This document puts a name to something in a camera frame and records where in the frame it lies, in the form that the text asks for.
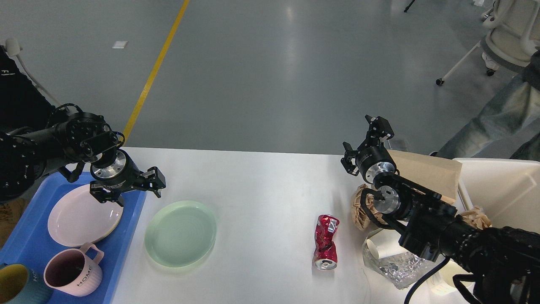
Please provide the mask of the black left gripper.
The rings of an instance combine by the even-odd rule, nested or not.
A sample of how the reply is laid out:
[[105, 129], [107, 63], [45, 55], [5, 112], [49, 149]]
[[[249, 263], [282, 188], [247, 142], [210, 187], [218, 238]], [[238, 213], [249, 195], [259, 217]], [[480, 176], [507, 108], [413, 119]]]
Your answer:
[[139, 187], [139, 190], [152, 192], [162, 198], [162, 190], [167, 187], [166, 177], [158, 167], [140, 171], [129, 154], [122, 149], [115, 151], [110, 163], [95, 162], [91, 164], [91, 175], [96, 182], [90, 182], [89, 193], [101, 204], [108, 201], [124, 207], [122, 192]]

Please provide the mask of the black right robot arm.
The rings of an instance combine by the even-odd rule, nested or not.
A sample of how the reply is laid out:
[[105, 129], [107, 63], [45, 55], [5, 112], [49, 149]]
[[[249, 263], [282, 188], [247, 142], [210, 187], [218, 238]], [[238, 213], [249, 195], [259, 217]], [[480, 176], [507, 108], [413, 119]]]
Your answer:
[[399, 174], [383, 141], [393, 138], [390, 123], [365, 116], [370, 127], [353, 149], [343, 143], [341, 163], [347, 173], [360, 175], [373, 189], [361, 192], [359, 204], [368, 219], [400, 234], [399, 245], [429, 261], [444, 260], [421, 277], [413, 293], [453, 260], [465, 274], [453, 276], [461, 296], [470, 304], [538, 304], [540, 302], [540, 236], [505, 226], [478, 229], [444, 202], [441, 194]]

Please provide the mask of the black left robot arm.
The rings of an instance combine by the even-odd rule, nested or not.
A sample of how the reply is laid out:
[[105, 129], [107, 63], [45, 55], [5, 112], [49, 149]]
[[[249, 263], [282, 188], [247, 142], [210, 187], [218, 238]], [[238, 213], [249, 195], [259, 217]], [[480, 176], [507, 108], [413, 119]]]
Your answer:
[[19, 198], [41, 177], [58, 172], [77, 181], [90, 165], [89, 194], [98, 202], [115, 202], [133, 190], [161, 197], [166, 178], [158, 167], [141, 171], [123, 150], [125, 136], [112, 130], [102, 115], [76, 112], [45, 129], [29, 127], [1, 133], [1, 203]]

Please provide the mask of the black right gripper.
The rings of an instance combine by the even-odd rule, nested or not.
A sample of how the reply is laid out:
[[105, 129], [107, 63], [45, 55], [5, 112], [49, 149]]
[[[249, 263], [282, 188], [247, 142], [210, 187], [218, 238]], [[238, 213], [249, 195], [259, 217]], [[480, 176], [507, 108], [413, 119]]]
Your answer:
[[359, 151], [343, 141], [345, 152], [341, 164], [348, 174], [358, 176], [360, 173], [364, 181], [374, 184], [378, 175], [397, 172], [397, 166], [384, 146], [384, 141], [391, 140], [395, 133], [382, 116], [366, 115], [365, 119], [370, 125], [365, 138], [367, 148]]

